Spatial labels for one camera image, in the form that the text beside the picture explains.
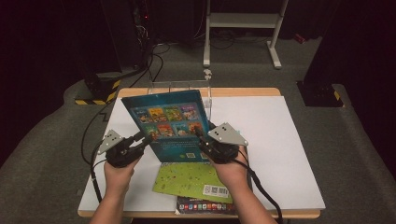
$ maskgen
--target clear acrylic stand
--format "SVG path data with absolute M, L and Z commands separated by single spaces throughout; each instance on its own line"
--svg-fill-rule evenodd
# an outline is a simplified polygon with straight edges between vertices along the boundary
M 207 119 L 210 120 L 212 114 L 212 93 L 208 80 L 151 82 L 148 85 L 148 94 L 188 90 L 200 91 Z

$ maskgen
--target person's left hand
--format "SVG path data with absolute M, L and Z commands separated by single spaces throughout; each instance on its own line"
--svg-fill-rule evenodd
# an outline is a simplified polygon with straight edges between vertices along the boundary
M 115 168 L 106 161 L 106 196 L 124 197 L 129 188 L 131 177 L 134 174 L 134 167 L 140 158 L 133 161 L 126 167 Z

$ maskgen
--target yellow and black hazard tape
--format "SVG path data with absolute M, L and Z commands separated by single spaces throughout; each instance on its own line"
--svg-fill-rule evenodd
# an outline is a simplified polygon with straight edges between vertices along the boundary
M 77 105 L 105 105 L 110 103 L 115 97 L 117 93 L 117 88 L 120 85 L 120 80 L 114 82 L 110 93 L 108 96 L 103 99 L 75 99 Z

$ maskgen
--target person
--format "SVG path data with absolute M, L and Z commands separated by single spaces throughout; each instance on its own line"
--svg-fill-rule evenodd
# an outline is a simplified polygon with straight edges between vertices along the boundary
M 236 159 L 247 164 L 245 148 L 240 147 L 239 149 L 240 153 Z M 90 224 L 121 223 L 125 194 L 138 161 L 136 160 L 124 168 L 114 168 L 107 162 L 105 163 L 106 192 L 93 214 Z M 219 180 L 230 191 L 242 224 L 276 224 L 276 221 L 249 188 L 245 167 L 236 162 L 226 164 L 211 162 Z

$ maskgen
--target forearm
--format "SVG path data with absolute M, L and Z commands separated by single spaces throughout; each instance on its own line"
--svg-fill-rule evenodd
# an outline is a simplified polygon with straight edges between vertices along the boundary
M 121 223 L 123 206 L 123 196 L 105 195 L 93 214 L 90 224 Z
M 276 221 L 248 186 L 233 189 L 231 194 L 233 195 L 233 203 L 242 224 L 276 224 Z

